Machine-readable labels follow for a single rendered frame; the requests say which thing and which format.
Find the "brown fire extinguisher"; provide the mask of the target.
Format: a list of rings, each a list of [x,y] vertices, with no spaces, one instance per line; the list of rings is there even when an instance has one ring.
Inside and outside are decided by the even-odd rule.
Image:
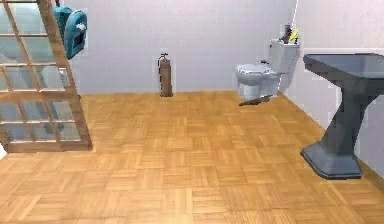
[[[167,58],[167,53],[162,53],[158,59],[158,70],[160,80],[160,96],[172,97],[172,83],[171,83],[171,62]]]

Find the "white toilet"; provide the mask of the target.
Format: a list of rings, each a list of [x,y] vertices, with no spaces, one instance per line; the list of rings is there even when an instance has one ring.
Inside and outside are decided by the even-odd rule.
[[[294,68],[299,54],[299,44],[271,39],[268,57],[258,64],[236,66],[237,91],[244,101],[266,96],[276,96],[281,78]]]

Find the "wooden glass-paned door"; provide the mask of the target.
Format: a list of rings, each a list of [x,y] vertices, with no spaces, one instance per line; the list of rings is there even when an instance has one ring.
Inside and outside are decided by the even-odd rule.
[[[54,16],[60,0],[0,0],[0,145],[88,151],[92,141]]]

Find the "brown bottle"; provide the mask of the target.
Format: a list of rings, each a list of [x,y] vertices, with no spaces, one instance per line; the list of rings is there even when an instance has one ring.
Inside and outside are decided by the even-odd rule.
[[[288,44],[288,43],[289,43],[289,39],[290,39],[291,34],[292,34],[291,25],[290,25],[290,24],[287,24],[287,25],[284,27],[284,35],[281,37],[281,40],[282,40],[285,44]]]

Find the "teal wall dispenser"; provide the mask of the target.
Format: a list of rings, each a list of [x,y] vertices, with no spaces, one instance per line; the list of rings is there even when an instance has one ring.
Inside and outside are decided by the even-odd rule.
[[[63,45],[68,60],[76,56],[85,47],[87,35],[87,15],[81,10],[54,6]]]

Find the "grey pedestal sink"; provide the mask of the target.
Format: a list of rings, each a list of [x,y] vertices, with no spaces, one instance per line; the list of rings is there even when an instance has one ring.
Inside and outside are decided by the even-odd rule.
[[[323,137],[301,156],[324,179],[360,179],[354,148],[366,108],[384,95],[384,55],[308,53],[303,61],[307,70],[338,86],[342,100]]]

